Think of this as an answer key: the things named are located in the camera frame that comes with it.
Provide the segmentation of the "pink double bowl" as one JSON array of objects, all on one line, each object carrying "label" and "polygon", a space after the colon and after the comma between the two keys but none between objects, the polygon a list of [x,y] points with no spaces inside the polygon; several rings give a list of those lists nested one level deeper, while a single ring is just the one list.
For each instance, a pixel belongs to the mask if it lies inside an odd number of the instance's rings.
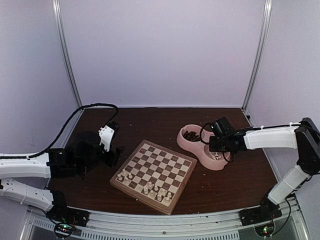
[{"label": "pink double bowl", "polygon": [[176,142],[183,150],[186,150],[187,152],[192,153],[197,157],[199,162],[207,169],[213,170],[213,171],[220,171],[223,170],[224,167],[228,164],[228,162],[225,160],[223,154],[221,152],[218,152],[221,154],[221,159],[214,160],[211,158],[210,153],[214,153],[209,151],[209,146],[207,144],[202,143],[201,141],[188,141],[184,139],[183,134],[186,131],[195,131],[198,135],[201,131],[201,126],[195,125],[195,124],[187,124],[184,127],[182,127],[176,138]]}]

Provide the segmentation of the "white king piece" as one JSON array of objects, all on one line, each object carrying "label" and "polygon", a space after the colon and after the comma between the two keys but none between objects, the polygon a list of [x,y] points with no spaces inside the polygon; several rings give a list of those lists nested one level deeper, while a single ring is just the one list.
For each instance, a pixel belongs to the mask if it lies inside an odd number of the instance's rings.
[{"label": "white king piece", "polygon": [[153,184],[152,184],[152,182],[151,182],[151,181],[149,181],[149,182],[147,183],[147,187],[148,187],[148,189],[149,189],[149,190],[151,190],[151,189],[152,189]]}]

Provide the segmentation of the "white bishop piece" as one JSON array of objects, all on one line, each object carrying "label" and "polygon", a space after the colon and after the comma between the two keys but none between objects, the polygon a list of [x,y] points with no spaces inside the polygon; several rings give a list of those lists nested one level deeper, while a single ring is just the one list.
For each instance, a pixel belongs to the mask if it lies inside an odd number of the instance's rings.
[{"label": "white bishop piece", "polygon": [[150,197],[154,198],[155,197],[155,192],[153,190],[150,191]]}]

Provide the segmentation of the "white rook piece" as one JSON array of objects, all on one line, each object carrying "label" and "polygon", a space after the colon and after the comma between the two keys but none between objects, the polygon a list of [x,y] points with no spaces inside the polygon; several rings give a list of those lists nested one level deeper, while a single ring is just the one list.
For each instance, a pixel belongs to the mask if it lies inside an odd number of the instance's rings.
[{"label": "white rook piece", "polygon": [[166,203],[169,203],[170,200],[171,200],[171,199],[170,199],[170,197],[168,197],[168,196],[164,198],[164,201],[165,201]]}]

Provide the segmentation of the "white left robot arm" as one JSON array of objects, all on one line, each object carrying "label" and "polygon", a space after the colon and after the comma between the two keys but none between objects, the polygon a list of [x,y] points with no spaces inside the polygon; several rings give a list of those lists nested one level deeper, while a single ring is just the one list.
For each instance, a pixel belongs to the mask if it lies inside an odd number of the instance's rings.
[{"label": "white left robot arm", "polygon": [[36,177],[63,179],[85,175],[105,164],[114,167],[123,147],[112,148],[114,131],[78,133],[74,142],[65,148],[50,148],[43,153],[26,156],[1,154],[0,195],[20,204],[31,205],[45,212],[53,213],[61,222],[72,218],[63,193],[38,189],[18,182],[17,178]]}]

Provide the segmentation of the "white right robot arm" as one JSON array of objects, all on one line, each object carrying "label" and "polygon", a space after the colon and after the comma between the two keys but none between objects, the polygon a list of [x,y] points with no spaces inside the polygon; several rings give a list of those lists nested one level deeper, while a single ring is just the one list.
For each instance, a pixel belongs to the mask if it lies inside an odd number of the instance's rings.
[{"label": "white right robot arm", "polygon": [[213,136],[210,152],[231,153],[256,149],[295,149],[298,160],[289,172],[266,194],[256,210],[259,220],[268,220],[276,207],[308,179],[320,173],[320,131],[313,120],[304,117],[287,125],[248,127],[236,130],[226,117],[210,122]]}]

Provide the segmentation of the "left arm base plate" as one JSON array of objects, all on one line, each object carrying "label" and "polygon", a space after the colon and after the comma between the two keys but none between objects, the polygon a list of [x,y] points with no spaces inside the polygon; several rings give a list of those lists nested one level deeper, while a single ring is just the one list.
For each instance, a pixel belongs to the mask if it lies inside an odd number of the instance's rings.
[{"label": "left arm base plate", "polygon": [[72,226],[86,227],[90,213],[85,210],[75,208],[52,208],[46,212],[49,219],[59,222],[67,223]]}]

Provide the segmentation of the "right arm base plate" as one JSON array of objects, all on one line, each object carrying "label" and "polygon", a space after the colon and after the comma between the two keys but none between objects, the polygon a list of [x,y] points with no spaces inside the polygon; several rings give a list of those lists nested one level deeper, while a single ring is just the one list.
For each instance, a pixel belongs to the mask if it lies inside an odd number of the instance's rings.
[{"label": "right arm base plate", "polygon": [[258,206],[254,208],[245,208],[239,212],[241,224],[243,226],[255,225],[282,216],[279,209],[268,209],[267,207]]}]

